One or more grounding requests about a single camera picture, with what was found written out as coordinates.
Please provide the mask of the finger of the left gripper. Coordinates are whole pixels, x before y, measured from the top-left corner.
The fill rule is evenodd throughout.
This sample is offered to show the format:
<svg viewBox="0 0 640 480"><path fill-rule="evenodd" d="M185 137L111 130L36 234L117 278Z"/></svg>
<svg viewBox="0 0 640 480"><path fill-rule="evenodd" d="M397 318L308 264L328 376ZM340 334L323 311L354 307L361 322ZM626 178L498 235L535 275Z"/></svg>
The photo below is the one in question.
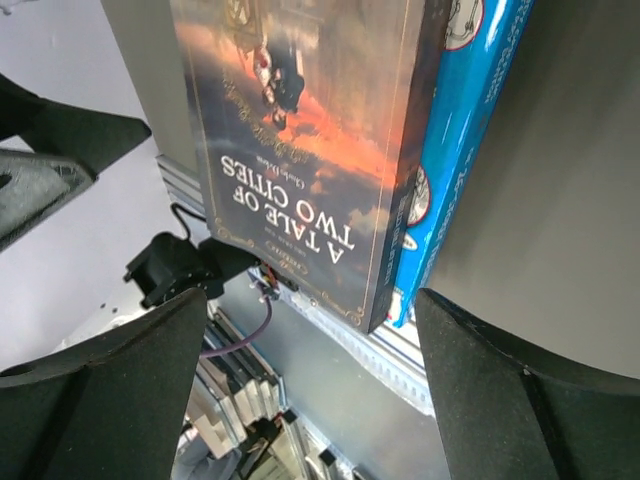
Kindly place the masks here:
<svg viewBox="0 0 640 480"><path fill-rule="evenodd" d="M70 158L97 175L144 143L141 119L40 97L1 77L1 139L17 136L34 152Z"/></svg>
<svg viewBox="0 0 640 480"><path fill-rule="evenodd" d="M75 160L3 148L1 248L7 249L95 181L96 176Z"/></svg>

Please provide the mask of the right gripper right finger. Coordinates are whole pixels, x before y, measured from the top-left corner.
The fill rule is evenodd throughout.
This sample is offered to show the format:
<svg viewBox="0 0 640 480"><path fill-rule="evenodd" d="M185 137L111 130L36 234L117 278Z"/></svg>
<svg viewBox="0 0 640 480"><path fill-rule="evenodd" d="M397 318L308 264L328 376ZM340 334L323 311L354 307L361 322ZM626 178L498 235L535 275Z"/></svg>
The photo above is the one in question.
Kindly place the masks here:
<svg viewBox="0 0 640 480"><path fill-rule="evenodd" d="M415 313L452 478L638 478L638 380L552 353L431 289Z"/></svg>

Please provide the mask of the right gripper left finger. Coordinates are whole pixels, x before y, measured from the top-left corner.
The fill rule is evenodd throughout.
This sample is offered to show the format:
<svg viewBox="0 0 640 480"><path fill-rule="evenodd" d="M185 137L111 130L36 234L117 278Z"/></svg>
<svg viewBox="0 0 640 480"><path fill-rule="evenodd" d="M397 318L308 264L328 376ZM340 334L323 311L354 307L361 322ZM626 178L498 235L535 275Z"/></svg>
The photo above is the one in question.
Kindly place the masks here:
<svg viewBox="0 0 640 480"><path fill-rule="evenodd" d="M2 478L169 478L206 321L191 289L2 371Z"/></svg>

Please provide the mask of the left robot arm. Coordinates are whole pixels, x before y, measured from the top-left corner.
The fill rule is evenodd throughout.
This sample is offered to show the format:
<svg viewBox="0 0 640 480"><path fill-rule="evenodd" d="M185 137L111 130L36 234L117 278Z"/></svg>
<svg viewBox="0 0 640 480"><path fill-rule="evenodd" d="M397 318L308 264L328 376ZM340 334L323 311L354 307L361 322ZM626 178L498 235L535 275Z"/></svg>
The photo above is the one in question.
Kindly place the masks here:
<svg viewBox="0 0 640 480"><path fill-rule="evenodd" d="M17 136L29 148L1 150L1 247L84 193L150 135L139 118L49 100L3 77L1 137ZM162 232L130 261L124 279L140 288L148 309L190 288L216 299L228 280L256 263L248 252L213 238L193 244Z"/></svg>

